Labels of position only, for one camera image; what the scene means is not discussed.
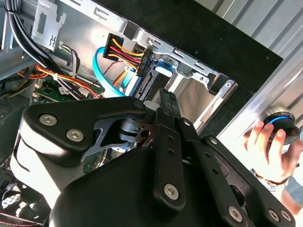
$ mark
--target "robotic arm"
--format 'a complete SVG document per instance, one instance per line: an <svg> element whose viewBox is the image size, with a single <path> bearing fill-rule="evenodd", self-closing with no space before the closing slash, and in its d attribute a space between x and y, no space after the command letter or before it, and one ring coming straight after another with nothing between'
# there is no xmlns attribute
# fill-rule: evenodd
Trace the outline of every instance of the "robotic arm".
<svg viewBox="0 0 303 227"><path fill-rule="evenodd" d="M156 97L158 108L118 97L25 110L10 164L52 208L45 226L295 226L218 139L199 138L173 93ZM128 142L84 175L84 157Z"/></svg>

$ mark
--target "finger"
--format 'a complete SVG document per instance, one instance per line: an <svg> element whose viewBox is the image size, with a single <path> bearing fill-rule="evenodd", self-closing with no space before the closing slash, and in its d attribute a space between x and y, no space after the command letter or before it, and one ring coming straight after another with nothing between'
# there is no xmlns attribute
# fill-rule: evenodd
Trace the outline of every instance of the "finger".
<svg viewBox="0 0 303 227"><path fill-rule="evenodd" d="M241 138L241 143L243 144L244 148L247 150L247 142L250 138L250 132L246 133L244 136Z"/></svg>
<svg viewBox="0 0 303 227"><path fill-rule="evenodd" d="M265 127L262 129L262 131L258 136L255 146L258 148L260 152L264 152L264 154L266 153L268 140L273 130L274 130L274 126L268 123L267 125L265 125Z"/></svg>
<svg viewBox="0 0 303 227"><path fill-rule="evenodd" d="M268 153L268 161L270 165L281 165L282 147L284 144L286 133L283 129L276 133Z"/></svg>
<svg viewBox="0 0 303 227"><path fill-rule="evenodd" d="M302 141L297 139L289 146L288 151L282 155L282 162L287 164L287 169L289 169L289 171L293 171L297 165L302 147Z"/></svg>
<svg viewBox="0 0 303 227"><path fill-rule="evenodd" d="M250 138L247 142L247 149L253 149L253 147L256 144L256 141L258 139L258 136L260 134L260 132L262 131L262 128L264 126L264 122L258 122L256 124L256 126L252 129L251 133L250 133Z"/></svg>

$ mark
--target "silver screw head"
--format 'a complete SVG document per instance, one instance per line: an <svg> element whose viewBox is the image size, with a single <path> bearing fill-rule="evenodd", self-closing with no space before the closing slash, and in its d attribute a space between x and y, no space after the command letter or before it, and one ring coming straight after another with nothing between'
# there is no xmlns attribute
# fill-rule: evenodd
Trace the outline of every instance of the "silver screw head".
<svg viewBox="0 0 303 227"><path fill-rule="evenodd" d="M227 83L225 84L226 87L230 87L231 85L232 85L231 82L227 82Z"/></svg>
<svg viewBox="0 0 303 227"><path fill-rule="evenodd" d="M185 123L187 126L190 126L190 125L191 125L191 123L190 123L190 121L189 121L188 119L184 119L184 123Z"/></svg>
<svg viewBox="0 0 303 227"><path fill-rule="evenodd" d="M218 143L214 138L210 138L210 141L211 141L213 144L217 144L217 143Z"/></svg>
<svg viewBox="0 0 303 227"><path fill-rule="evenodd" d="M273 220L280 221L279 216L272 209L269 209L268 211L269 211L270 216L273 218Z"/></svg>
<svg viewBox="0 0 303 227"><path fill-rule="evenodd" d="M241 213L233 206L228 207L228 212L230 216L236 221L236 222L242 222L243 218Z"/></svg>
<svg viewBox="0 0 303 227"><path fill-rule="evenodd" d="M281 210L281 214L287 221L289 221L289 222L292 221L291 217L286 213L285 210Z"/></svg>
<svg viewBox="0 0 303 227"><path fill-rule="evenodd" d="M178 189L170 183L164 186L164 192L171 200L177 200L179 198Z"/></svg>
<svg viewBox="0 0 303 227"><path fill-rule="evenodd" d="M68 130L66 137L73 142L81 142L84 139L84 135L77 129Z"/></svg>
<svg viewBox="0 0 303 227"><path fill-rule="evenodd" d="M50 114L43 114L40 118L39 118L40 122L42 124L45 124L47 126L53 126L55 124L57 124L57 118L53 115Z"/></svg>

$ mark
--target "knob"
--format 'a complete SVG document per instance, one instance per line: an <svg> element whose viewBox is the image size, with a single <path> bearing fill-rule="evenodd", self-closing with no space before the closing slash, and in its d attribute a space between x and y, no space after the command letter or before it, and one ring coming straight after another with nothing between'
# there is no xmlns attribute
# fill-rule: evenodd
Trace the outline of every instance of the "knob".
<svg viewBox="0 0 303 227"><path fill-rule="evenodd" d="M273 106L264 111L258 118L264 125L271 123L274 130L270 135L269 143L273 141L277 131L283 129L286 133L284 145L290 144L299 138L300 130L295 125L295 118L292 112L282 106Z"/></svg>

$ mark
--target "cooling fan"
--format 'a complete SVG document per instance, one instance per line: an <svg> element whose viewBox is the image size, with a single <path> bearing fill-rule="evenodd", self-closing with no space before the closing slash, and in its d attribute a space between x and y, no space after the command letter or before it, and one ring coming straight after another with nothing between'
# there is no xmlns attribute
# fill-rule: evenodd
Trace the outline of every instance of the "cooling fan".
<svg viewBox="0 0 303 227"><path fill-rule="evenodd" d="M50 213L44 197L21 182L10 183L1 194L0 213L42 225Z"/></svg>

